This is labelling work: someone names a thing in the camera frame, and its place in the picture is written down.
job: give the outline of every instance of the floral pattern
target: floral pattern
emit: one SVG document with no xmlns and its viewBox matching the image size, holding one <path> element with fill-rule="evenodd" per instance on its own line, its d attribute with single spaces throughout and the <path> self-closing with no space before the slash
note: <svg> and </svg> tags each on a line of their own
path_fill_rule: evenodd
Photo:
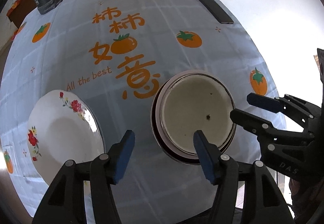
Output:
<svg viewBox="0 0 324 224">
<path fill-rule="evenodd" d="M 61 91 L 60 92 L 60 99 L 62 99 L 63 101 L 63 107 L 64 106 L 67 106 L 69 107 L 70 109 L 73 110 L 73 112 L 77 113 L 78 116 L 85 121 L 84 119 L 84 115 L 85 115 L 85 112 L 84 110 L 82 109 L 81 107 L 81 104 L 77 101 L 77 100 L 74 100 L 74 101 L 69 101 L 69 98 L 68 97 L 65 97 L 65 99 L 63 99 L 63 96 L 64 96 L 64 93 Z"/>
<path fill-rule="evenodd" d="M 34 147 L 34 150 L 32 151 L 32 153 L 34 154 L 32 160 L 37 161 L 38 156 L 42 156 L 42 155 L 39 152 L 37 131 L 35 126 L 32 126 L 31 129 L 28 130 L 28 141 Z"/>
</svg>

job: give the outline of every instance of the white floor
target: white floor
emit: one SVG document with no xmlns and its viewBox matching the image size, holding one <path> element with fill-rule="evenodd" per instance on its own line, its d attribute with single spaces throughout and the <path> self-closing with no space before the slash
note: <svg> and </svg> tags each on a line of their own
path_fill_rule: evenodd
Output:
<svg viewBox="0 0 324 224">
<path fill-rule="evenodd" d="M 324 49 L 324 7 L 320 0 L 221 2 L 237 17 L 258 47 L 280 96 L 287 93 L 321 106 L 322 83 L 314 60 L 317 48 Z M 288 130 L 302 131 L 289 118 L 286 122 Z M 288 182 L 286 178 L 284 197 L 291 204 Z"/>
</svg>

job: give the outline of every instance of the orange chinese characters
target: orange chinese characters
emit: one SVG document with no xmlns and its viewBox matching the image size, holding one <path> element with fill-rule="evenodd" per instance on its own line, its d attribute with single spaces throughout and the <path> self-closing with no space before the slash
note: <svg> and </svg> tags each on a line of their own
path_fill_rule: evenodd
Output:
<svg viewBox="0 0 324 224">
<path fill-rule="evenodd" d="M 98 15 L 98 13 L 96 13 L 96 15 L 92 18 L 93 19 L 92 23 L 99 23 L 100 20 L 105 20 L 106 15 L 108 15 L 109 20 L 112 20 L 112 17 L 114 17 L 114 18 L 119 17 L 122 14 L 122 12 L 117 9 L 118 9 L 117 7 L 116 8 L 107 8 L 99 15 Z"/>
<path fill-rule="evenodd" d="M 132 29 L 137 29 L 136 23 L 139 26 L 144 26 L 145 20 L 142 17 L 139 17 L 140 13 L 136 13 L 134 15 L 127 15 L 127 18 L 122 19 L 120 22 L 116 22 L 115 20 L 111 25 L 110 33 L 115 32 L 119 33 L 119 29 L 128 29 L 128 23 L 130 23 Z"/>
<path fill-rule="evenodd" d="M 105 49 L 103 51 L 103 53 L 101 55 L 98 54 L 98 50 L 103 49 L 103 48 Z M 99 42 L 96 42 L 96 45 L 92 49 L 90 49 L 89 52 L 93 52 L 93 57 L 95 59 L 97 59 L 95 61 L 95 64 L 98 64 L 102 60 L 111 60 L 112 59 L 112 56 L 107 55 L 109 52 L 108 44 L 99 45 Z"/>
<path fill-rule="evenodd" d="M 118 69 L 125 67 L 125 71 L 116 76 L 116 79 L 119 79 L 125 75 L 128 75 L 126 78 L 127 84 L 133 89 L 139 89 L 144 87 L 145 90 L 150 90 L 150 86 L 146 83 L 150 80 L 151 74 L 149 70 L 145 67 L 155 64 L 155 60 L 148 61 L 140 64 L 139 59 L 143 58 L 144 54 L 139 54 L 134 57 L 125 57 L 125 61 L 118 65 Z M 131 62 L 136 61 L 133 67 L 127 66 Z M 159 73 L 153 74 L 153 77 L 160 77 Z M 136 98 L 145 99 L 155 95 L 159 89 L 159 82 L 157 79 L 151 80 L 153 86 L 150 91 L 146 93 L 139 93 L 134 90 L 134 95 Z M 123 92 L 123 99 L 127 99 L 127 91 Z"/>
</svg>

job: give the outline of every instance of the plate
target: plate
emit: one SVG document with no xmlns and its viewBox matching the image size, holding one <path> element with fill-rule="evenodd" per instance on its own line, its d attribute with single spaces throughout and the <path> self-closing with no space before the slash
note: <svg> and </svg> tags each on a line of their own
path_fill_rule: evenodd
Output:
<svg viewBox="0 0 324 224">
<path fill-rule="evenodd" d="M 151 111 L 153 134 L 171 158 L 199 164 L 193 134 L 202 130 L 223 153 L 236 125 L 229 115 L 234 101 L 226 86 L 211 74 L 189 70 L 168 80 L 157 93 Z"/>
<path fill-rule="evenodd" d="M 32 162 L 48 185 L 67 160 L 82 163 L 104 153 L 94 115 L 74 93 L 63 90 L 38 100 L 28 119 L 27 142 Z M 88 181 L 84 191 L 90 193 Z"/>
</svg>

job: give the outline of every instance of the floral plate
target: floral plate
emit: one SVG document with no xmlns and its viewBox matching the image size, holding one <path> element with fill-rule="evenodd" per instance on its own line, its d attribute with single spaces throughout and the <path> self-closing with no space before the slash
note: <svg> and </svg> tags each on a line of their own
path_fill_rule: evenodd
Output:
<svg viewBox="0 0 324 224">
<path fill-rule="evenodd" d="M 65 161 L 87 162 L 104 153 L 95 117 L 68 91 L 53 90 L 38 100 L 26 136 L 33 164 L 48 185 Z M 85 182 L 85 194 L 89 193 L 90 185 Z"/>
</svg>

